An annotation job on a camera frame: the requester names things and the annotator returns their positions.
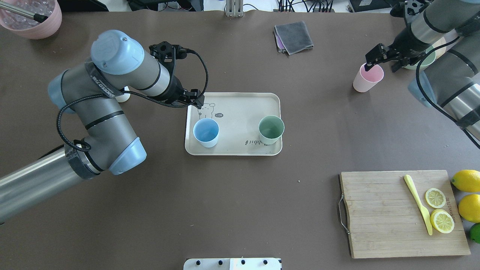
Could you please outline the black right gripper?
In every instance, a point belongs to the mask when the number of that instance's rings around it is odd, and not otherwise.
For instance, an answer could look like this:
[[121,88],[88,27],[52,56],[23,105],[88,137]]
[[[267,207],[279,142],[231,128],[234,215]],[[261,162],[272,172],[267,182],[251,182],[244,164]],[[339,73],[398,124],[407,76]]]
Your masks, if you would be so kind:
[[387,63],[390,60],[390,49],[397,53],[394,58],[397,62],[391,66],[391,72],[397,72],[403,67],[418,63],[425,56],[426,43],[415,37],[411,28],[405,28],[396,36],[393,44],[377,44],[365,55],[365,71],[368,72],[380,63]]

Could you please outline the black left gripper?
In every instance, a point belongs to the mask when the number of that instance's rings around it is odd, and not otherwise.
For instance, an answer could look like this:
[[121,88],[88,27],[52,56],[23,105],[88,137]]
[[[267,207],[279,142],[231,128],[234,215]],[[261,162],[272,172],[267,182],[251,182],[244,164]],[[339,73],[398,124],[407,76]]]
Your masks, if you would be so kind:
[[173,77],[166,90],[159,95],[159,101],[168,105],[191,105],[197,109],[202,109],[204,105],[204,95],[200,95],[199,89],[188,91],[182,87],[180,80]]

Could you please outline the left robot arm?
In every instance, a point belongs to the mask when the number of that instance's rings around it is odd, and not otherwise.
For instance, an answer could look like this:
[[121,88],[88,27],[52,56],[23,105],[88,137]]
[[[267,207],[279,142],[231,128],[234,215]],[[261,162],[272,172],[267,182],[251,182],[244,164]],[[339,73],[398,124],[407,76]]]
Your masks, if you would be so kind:
[[48,85],[64,144],[1,178],[1,223],[109,170],[118,176],[146,159],[117,97],[134,96],[171,108],[204,104],[204,90],[187,90],[174,75],[176,60],[197,52],[166,41],[149,46],[119,30],[101,33],[84,63]]

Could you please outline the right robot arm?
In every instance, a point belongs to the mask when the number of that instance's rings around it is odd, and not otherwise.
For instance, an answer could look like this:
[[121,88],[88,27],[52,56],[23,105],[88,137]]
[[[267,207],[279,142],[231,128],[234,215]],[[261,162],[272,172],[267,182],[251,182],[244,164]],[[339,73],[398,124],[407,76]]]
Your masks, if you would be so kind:
[[424,70],[415,72],[408,90],[427,107],[434,107],[479,146],[480,89],[473,80],[480,70],[478,0],[389,0],[391,15],[406,27],[389,46],[376,45],[366,54],[363,71],[394,60],[396,72],[427,56],[427,48],[455,30],[453,46]]

